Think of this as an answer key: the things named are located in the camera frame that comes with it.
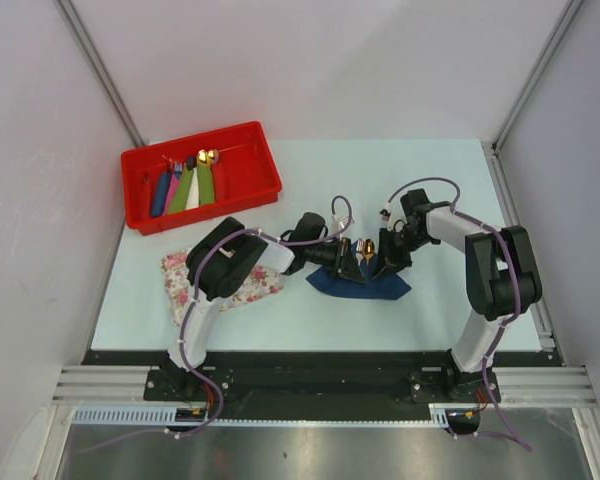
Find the gold spoon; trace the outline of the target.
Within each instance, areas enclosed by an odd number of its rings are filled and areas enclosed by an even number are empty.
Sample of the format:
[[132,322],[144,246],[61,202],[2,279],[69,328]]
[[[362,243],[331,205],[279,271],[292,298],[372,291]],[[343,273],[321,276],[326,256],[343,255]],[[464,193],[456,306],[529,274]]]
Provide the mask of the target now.
[[369,269],[371,266],[371,261],[375,257],[374,241],[372,239],[364,240],[362,246],[359,248],[359,252],[362,256],[365,267]]

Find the dark blue paper napkin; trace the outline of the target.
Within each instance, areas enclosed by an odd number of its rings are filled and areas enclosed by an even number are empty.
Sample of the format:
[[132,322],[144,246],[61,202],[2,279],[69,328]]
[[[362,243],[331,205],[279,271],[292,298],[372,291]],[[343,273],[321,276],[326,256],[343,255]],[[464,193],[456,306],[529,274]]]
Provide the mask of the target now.
[[361,262],[361,271],[367,279],[365,283],[333,276],[326,267],[320,267],[308,275],[306,281],[318,292],[343,299],[396,301],[411,292],[412,287],[398,274],[373,279],[372,271],[376,267],[376,263],[376,257],[370,261],[370,264],[367,264],[366,261]]

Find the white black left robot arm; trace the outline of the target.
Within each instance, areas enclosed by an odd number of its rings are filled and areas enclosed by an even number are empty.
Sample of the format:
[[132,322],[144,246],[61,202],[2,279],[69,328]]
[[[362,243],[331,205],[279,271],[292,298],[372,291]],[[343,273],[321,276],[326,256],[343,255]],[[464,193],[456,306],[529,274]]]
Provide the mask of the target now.
[[169,348],[169,358],[176,367],[166,377],[167,389],[182,400],[199,392],[201,376],[193,368],[206,358],[209,336],[222,304],[255,267],[293,275],[306,263],[325,267],[337,279],[366,282],[351,240],[339,232],[329,235],[325,219],[318,214],[305,213],[294,229],[280,237],[248,229],[233,217],[211,230],[185,261],[193,292],[178,337]]

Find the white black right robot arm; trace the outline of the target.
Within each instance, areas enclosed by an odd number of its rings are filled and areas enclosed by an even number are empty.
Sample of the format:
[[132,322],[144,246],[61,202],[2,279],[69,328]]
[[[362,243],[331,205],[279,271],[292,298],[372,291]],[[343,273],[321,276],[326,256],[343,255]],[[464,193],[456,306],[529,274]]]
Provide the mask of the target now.
[[497,346],[508,327],[542,297],[542,283],[527,230],[497,228],[457,209],[432,202],[423,189],[400,199],[402,214],[380,211],[379,249],[373,279],[412,266],[411,254],[445,243],[465,257],[465,289],[471,312],[446,353],[433,390],[452,402],[469,402],[494,390],[490,384]]

